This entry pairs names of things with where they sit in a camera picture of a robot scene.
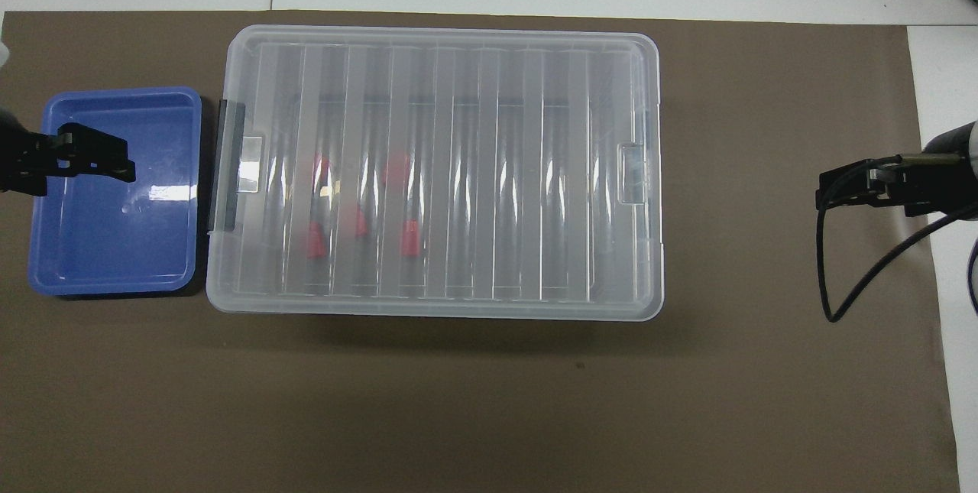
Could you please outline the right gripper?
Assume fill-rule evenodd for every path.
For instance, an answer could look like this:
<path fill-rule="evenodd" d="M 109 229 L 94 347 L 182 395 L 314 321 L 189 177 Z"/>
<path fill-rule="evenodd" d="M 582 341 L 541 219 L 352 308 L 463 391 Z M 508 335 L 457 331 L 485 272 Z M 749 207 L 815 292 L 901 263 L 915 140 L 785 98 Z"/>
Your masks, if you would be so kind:
<path fill-rule="evenodd" d="M 917 160 L 863 159 L 821 173 L 817 209 L 843 206 L 890 207 L 892 199 L 907 216 L 934 212 L 954 213 L 977 200 L 976 122 L 953 128 L 932 138 Z M 886 190 L 873 189 L 870 172 L 900 164 L 898 182 Z"/>

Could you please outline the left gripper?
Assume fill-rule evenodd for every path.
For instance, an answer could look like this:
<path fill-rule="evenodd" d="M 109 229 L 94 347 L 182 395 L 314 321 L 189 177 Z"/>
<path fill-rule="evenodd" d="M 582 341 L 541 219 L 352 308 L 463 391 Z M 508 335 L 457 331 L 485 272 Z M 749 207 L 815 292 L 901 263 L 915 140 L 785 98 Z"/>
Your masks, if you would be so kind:
<path fill-rule="evenodd" d="M 94 175 L 119 182 L 136 180 L 127 142 L 80 123 L 58 128 L 58 155 L 64 160 L 60 177 Z M 1 190 L 46 196 L 49 173 L 58 169 L 51 135 L 34 133 L 14 115 L 1 116 Z"/>

